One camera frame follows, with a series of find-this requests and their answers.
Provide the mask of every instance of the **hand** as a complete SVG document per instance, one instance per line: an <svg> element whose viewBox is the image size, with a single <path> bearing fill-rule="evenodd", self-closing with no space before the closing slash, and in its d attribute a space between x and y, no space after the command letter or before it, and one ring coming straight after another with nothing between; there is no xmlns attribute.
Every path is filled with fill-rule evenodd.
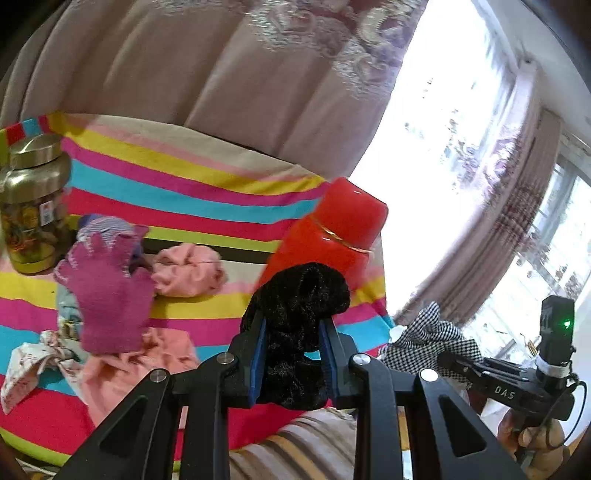
<svg viewBox="0 0 591 480"><path fill-rule="evenodd" d="M546 445L546 427L542 427L540 434L530 445L537 427L524 429L519 433L513 432L515 425L514 411L509 410L499 424L497 438L511 455L515 455L518 446L529 447L535 451L531 465L525 469L525 474L530 480L545 480L554 473L563 461L563 453L566 447L551 450ZM564 431L558 420L550 422L550 445L560 445L564 440Z"/></svg>

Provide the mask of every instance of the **gold band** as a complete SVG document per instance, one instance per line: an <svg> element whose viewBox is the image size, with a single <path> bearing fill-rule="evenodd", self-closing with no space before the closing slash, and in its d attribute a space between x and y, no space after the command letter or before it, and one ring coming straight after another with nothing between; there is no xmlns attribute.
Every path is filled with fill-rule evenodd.
<svg viewBox="0 0 591 480"><path fill-rule="evenodd" d="M318 225L323 230L324 233L327 233L328 235L330 235L334 240L337 240L338 243L343 244L347 248L350 248L351 250L354 250L354 251L359 252L359 253L362 253L362 254L369 254L369 255L371 255L373 253L372 250L365 250L363 248L354 247L353 245L351 245L350 243L348 243L347 241L345 241L341 237L339 237L336 233L332 232L331 230L328 230L324 225L322 225L322 223L320 223L314 217L314 215L310 215L310 216L311 216L312 220L314 220L314 223L316 225Z"/></svg>

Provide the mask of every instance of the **black velvet cloth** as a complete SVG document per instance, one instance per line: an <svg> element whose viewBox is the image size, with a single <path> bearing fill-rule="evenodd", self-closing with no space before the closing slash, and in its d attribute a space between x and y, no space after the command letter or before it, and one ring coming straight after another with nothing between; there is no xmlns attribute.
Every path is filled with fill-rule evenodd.
<svg viewBox="0 0 591 480"><path fill-rule="evenodd" d="M320 263L277 272L252 296L240 331L250 329L255 313L267 320L267 361L259 403L291 410L315 410L328 400L320 361L305 352L318 350L321 319L349 308L343 275Z"/></svg>

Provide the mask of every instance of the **window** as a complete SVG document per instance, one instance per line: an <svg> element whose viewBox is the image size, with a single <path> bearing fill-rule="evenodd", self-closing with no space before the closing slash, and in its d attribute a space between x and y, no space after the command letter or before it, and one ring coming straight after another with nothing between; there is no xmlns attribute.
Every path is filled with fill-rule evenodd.
<svg viewBox="0 0 591 480"><path fill-rule="evenodd" d="M521 363L540 334L540 305L548 295L579 304L591 286L591 156L565 135L530 237L475 321L464 331L483 355Z"/></svg>
<svg viewBox="0 0 591 480"><path fill-rule="evenodd" d="M515 83L470 0L430 0L379 129L351 181L389 206L388 311L404 307L482 198L469 189Z"/></svg>

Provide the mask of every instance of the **jar label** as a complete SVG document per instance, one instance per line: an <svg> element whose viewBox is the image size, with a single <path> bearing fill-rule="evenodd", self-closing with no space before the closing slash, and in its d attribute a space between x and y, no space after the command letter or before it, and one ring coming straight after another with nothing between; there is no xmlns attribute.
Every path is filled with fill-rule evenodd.
<svg viewBox="0 0 591 480"><path fill-rule="evenodd" d="M41 215L41 226L46 226L48 223L52 223L53 218L53 201L42 203L39 205L39 214Z"/></svg>

